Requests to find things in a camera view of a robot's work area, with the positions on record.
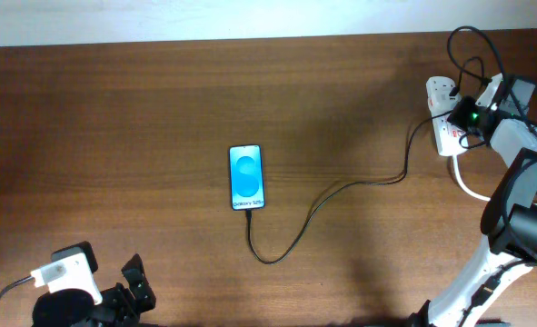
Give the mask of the blue Samsung smartphone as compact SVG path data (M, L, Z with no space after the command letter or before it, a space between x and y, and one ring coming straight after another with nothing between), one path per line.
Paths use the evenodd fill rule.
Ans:
M235 211L264 208L264 175L261 147L256 144L229 149L231 205Z

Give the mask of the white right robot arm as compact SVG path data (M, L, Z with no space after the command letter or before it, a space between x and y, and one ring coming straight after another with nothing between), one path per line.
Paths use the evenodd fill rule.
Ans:
M481 240L456 279L406 321L409 326L476 326L516 280L537 266L537 126L526 117L536 85L520 76L487 79L478 98L461 96L453 79L428 79L438 153L463 153L475 134L508 170L487 202Z

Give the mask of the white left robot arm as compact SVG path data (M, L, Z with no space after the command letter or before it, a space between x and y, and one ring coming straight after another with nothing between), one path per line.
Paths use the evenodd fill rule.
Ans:
M34 326L137 326L153 310L156 297L139 255L122 269L127 285L100 291L94 281L97 264L85 253L73 253L30 272L35 287L47 287L32 313Z

